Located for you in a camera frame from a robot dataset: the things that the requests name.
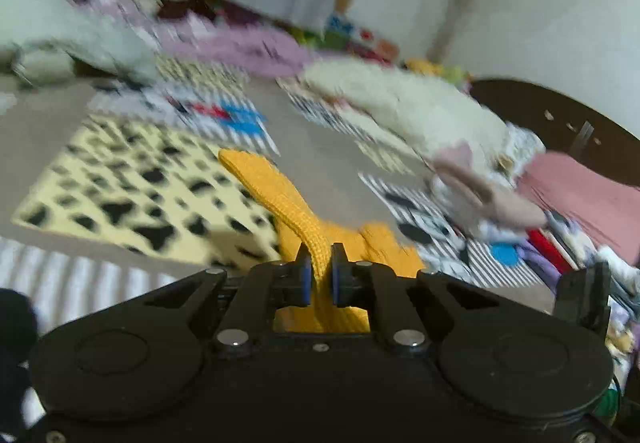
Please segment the yellow knitted sweater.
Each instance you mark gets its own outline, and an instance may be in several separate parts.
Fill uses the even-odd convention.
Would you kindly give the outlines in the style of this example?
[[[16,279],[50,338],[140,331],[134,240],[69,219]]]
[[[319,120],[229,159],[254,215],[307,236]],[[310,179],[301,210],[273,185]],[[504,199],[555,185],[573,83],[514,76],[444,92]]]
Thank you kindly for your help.
[[[314,214],[294,184],[270,161],[257,154],[225,148],[218,159],[274,219],[280,254],[295,259],[306,247],[316,289],[308,307],[285,307],[277,314],[277,325],[293,333],[367,333],[367,312],[361,307],[334,307],[330,288],[331,248],[341,244],[350,261],[368,260],[391,267],[401,277],[416,276],[424,268],[416,248],[398,243],[384,223],[366,223],[349,229],[324,221]]]

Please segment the purple folded garment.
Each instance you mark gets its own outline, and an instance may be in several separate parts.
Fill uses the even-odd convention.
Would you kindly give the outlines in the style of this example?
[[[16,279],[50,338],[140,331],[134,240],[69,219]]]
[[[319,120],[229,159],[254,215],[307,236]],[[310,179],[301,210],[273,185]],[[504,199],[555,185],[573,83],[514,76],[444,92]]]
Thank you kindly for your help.
[[[546,286],[556,293],[561,273],[559,270],[541,253],[529,243],[529,241],[519,241],[515,245],[518,255],[536,273]]]

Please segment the red folded garment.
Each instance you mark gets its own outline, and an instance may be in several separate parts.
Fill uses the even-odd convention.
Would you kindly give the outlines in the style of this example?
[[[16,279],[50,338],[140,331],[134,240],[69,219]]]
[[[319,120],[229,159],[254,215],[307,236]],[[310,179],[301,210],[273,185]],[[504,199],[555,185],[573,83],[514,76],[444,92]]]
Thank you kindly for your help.
[[[548,260],[561,274],[575,270],[575,264],[570,257],[560,252],[555,244],[541,232],[540,229],[530,229],[527,232],[529,244],[531,244],[543,257]]]

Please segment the pink pillow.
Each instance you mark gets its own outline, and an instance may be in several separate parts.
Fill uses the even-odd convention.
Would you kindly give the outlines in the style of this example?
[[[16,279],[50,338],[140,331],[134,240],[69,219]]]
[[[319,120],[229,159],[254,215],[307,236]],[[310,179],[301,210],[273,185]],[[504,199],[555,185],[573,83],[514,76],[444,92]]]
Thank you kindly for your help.
[[[629,264],[639,259],[639,190],[600,176],[566,154],[537,155],[516,183],[518,194],[575,220],[594,244]]]

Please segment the beige pink folded garment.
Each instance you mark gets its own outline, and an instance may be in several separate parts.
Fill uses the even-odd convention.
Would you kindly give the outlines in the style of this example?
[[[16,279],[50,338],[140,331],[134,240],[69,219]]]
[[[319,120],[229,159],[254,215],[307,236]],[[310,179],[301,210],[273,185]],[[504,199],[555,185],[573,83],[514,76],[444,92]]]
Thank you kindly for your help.
[[[517,231],[542,229],[546,213],[513,190],[491,182],[454,154],[438,155],[431,164],[437,177],[460,195],[483,220]]]

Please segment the floral white pillow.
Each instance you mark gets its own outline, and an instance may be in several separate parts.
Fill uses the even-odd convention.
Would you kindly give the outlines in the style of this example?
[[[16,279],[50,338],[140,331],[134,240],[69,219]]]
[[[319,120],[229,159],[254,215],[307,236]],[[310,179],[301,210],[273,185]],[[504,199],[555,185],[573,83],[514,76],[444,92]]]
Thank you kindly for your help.
[[[496,157],[495,170],[509,185],[515,186],[533,159],[547,151],[535,132],[508,122],[506,140]]]

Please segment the dark wooden headboard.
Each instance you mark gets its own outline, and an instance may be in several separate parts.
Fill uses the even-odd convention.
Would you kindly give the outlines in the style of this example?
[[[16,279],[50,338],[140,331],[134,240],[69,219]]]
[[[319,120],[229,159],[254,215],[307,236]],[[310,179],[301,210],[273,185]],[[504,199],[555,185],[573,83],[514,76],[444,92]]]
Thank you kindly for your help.
[[[470,94],[506,122],[535,132],[548,150],[618,183],[639,184],[639,139],[593,108],[516,79],[478,79]]]

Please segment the cream quilted duvet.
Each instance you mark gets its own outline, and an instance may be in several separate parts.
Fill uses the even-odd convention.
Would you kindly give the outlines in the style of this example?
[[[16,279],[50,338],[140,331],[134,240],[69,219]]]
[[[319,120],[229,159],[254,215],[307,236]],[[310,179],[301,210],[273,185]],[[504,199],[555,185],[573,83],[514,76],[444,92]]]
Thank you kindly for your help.
[[[472,166],[485,171],[508,135],[498,115],[433,75],[335,58],[308,65],[299,79],[322,96],[341,98],[365,111],[425,158],[464,143],[471,148]]]

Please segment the Mickey Mouse patterned bed sheet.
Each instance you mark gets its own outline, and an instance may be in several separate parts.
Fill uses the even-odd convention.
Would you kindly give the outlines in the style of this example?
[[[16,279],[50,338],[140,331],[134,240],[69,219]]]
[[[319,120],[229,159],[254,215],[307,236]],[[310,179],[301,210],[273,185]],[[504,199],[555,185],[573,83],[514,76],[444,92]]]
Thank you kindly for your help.
[[[270,212],[218,152],[267,158],[320,219],[384,223],[420,354],[367,333],[277,325],[250,355],[215,333],[243,278],[286,261]],[[1,119],[1,432],[21,442],[363,442],[448,429],[503,440],[547,426],[447,377],[452,344],[535,363],[554,296],[524,262],[457,232],[420,158],[306,119],[276,84],[172,81],[17,96]]]

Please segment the yellow green plush toy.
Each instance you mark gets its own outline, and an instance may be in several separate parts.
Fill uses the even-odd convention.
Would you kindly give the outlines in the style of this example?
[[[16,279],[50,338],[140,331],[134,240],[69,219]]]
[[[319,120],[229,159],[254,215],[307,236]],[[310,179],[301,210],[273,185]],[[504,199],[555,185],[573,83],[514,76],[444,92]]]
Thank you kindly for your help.
[[[453,85],[466,85],[472,79],[471,74],[460,66],[442,65],[422,58],[405,60],[405,66],[410,72],[436,76]]]

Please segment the purple crumpled blanket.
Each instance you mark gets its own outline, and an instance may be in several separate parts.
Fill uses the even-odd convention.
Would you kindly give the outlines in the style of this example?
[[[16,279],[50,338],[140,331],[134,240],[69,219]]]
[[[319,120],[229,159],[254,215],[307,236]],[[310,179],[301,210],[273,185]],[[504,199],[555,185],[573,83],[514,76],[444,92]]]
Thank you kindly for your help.
[[[303,73],[318,59],[274,27],[218,26],[192,11],[176,20],[159,20],[142,12],[134,0],[88,0],[78,8],[131,29],[156,53],[180,60],[220,63],[274,79]]]

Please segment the colourful foam play mat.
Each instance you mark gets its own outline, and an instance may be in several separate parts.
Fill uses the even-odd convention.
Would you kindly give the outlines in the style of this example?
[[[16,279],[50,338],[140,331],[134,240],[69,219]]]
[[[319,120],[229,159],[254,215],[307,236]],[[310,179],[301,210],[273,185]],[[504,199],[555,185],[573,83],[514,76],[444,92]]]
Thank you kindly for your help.
[[[290,34],[311,49],[351,54],[382,64],[395,64],[399,55],[398,45],[393,41],[338,13],[328,18],[322,32],[292,27]]]

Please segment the grey puffy jacket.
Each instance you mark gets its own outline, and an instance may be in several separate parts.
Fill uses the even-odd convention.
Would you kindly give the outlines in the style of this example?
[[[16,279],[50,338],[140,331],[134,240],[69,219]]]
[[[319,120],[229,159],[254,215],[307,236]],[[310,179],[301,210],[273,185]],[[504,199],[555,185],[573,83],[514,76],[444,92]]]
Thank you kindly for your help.
[[[122,23],[67,0],[1,0],[1,65],[41,51],[62,52],[138,84],[158,78],[155,52]]]

